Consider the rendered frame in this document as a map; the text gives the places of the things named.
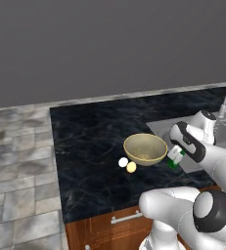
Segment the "tan egg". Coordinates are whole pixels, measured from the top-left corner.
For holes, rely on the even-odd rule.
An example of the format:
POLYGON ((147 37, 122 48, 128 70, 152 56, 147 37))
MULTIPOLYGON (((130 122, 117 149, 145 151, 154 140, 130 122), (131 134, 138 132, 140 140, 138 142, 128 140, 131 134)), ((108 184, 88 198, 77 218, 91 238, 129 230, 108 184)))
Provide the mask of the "tan egg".
POLYGON ((126 171, 128 173, 134 173, 137 169, 137 165, 135 162, 129 162, 126 166, 126 171))

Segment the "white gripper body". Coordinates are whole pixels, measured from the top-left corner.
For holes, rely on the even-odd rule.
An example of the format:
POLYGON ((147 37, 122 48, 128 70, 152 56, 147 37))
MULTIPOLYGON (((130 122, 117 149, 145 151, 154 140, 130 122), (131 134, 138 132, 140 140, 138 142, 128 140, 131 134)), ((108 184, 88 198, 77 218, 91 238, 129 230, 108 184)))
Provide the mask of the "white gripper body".
POLYGON ((206 130, 200 129, 199 141, 209 145, 214 145, 215 137, 213 132, 212 131, 208 132, 206 130))

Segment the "brown wooden drawer front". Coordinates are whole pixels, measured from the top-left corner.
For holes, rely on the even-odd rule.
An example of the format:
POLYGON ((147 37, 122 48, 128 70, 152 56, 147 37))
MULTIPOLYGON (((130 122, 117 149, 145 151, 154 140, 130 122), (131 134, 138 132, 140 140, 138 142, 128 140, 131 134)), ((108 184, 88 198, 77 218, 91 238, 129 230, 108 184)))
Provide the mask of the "brown wooden drawer front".
POLYGON ((139 250, 139 246, 152 228, 152 221, 145 217, 111 225, 112 216, 129 216, 139 210, 130 207, 66 224, 68 250, 139 250))

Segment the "white and green milk carton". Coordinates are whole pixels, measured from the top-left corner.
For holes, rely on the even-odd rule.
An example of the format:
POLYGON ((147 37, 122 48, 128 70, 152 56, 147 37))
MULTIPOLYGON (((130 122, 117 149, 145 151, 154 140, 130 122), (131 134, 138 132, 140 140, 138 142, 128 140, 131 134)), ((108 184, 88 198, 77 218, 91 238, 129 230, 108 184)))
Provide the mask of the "white and green milk carton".
POLYGON ((180 146, 174 146, 167 154, 167 165, 171 169, 176 169, 179 163, 182 161, 185 155, 185 151, 180 146))

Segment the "tan bowl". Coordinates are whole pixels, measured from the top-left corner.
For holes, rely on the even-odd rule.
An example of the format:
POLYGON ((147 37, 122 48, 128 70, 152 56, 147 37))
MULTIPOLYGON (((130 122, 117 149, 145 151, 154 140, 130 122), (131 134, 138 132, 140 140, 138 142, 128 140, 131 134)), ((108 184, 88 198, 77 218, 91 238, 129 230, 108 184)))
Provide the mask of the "tan bowl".
POLYGON ((127 157, 140 166, 152 166, 167 155, 166 142, 153 134, 134 134, 125 139, 123 149, 127 157))

